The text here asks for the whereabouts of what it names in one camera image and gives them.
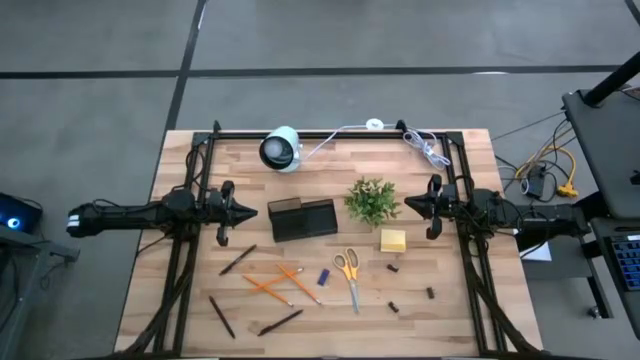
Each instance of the security camera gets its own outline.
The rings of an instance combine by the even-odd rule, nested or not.
[[[300,166],[300,138],[289,126],[280,126],[260,144],[260,159],[271,169],[292,172]]]

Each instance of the orange pencil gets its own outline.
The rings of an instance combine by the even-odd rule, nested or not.
[[[298,284],[298,286],[300,287],[300,289],[304,290],[304,292],[307,293],[307,295],[309,295],[313,301],[317,302],[319,305],[322,305],[322,303],[320,302],[320,300],[318,300],[318,298],[315,297],[315,295],[313,295],[311,293],[311,291],[309,291],[306,287],[304,287],[304,285],[302,285],[302,283],[296,279],[295,276],[291,275],[287,269],[285,269],[284,267],[282,267],[282,265],[278,264],[278,267],[280,268],[280,270],[282,270],[282,272],[287,275],[291,280],[293,280],[296,284]]]
[[[242,275],[242,276],[244,276],[244,278],[245,278],[245,279],[247,279],[247,280],[249,280],[250,282],[252,282],[252,283],[253,283],[253,285],[260,286],[260,283],[259,283],[259,282],[257,282],[257,281],[255,281],[255,280],[253,280],[253,279],[252,279],[252,278],[250,278],[249,276],[247,276],[247,275]],[[274,292],[273,292],[273,291],[271,291],[271,289],[269,289],[268,287],[262,288],[262,290],[266,291],[269,295],[271,295],[271,296],[273,296],[274,298],[276,298],[276,299],[278,299],[278,300],[282,301],[283,303],[285,303],[285,304],[287,304],[287,305],[289,305],[289,306],[293,307],[293,304],[292,304],[292,303],[290,303],[287,299],[283,298],[282,296],[280,296],[280,295],[278,295],[278,294],[274,293]]]
[[[304,268],[299,268],[299,269],[298,269],[298,270],[296,270],[296,271],[292,271],[292,272],[291,272],[291,275],[294,275],[294,274],[297,274],[297,273],[299,273],[299,272],[302,272],[302,270],[304,270]],[[279,278],[275,278],[275,279],[273,279],[273,280],[271,280],[271,281],[267,281],[266,283],[263,283],[262,285],[260,285],[260,286],[258,286],[258,287],[255,287],[255,288],[251,289],[251,291],[258,291],[258,290],[262,290],[262,289],[264,289],[264,287],[265,287],[265,286],[273,285],[273,284],[275,284],[275,283],[277,283],[277,282],[280,282],[280,281],[282,281],[282,280],[284,280],[284,279],[286,279],[286,278],[288,278],[288,276],[287,276],[287,274],[284,274],[284,275],[280,276]]]

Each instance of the blue eraser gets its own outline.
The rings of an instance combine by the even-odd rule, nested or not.
[[[318,279],[318,285],[324,286],[324,283],[327,282],[327,278],[329,277],[329,270],[324,269],[320,274],[320,278]]]

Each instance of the sticky notes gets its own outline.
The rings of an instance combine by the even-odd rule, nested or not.
[[[402,253],[405,250],[407,250],[407,242],[404,230],[382,229],[380,231],[380,251]]]

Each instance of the artificial plant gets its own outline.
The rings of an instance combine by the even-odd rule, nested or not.
[[[344,203],[349,208],[352,218],[359,219],[373,227],[378,227],[389,218],[396,218],[400,213],[396,208],[394,184],[390,182],[380,185],[382,179],[365,180],[364,177],[349,189],[350,195]]]

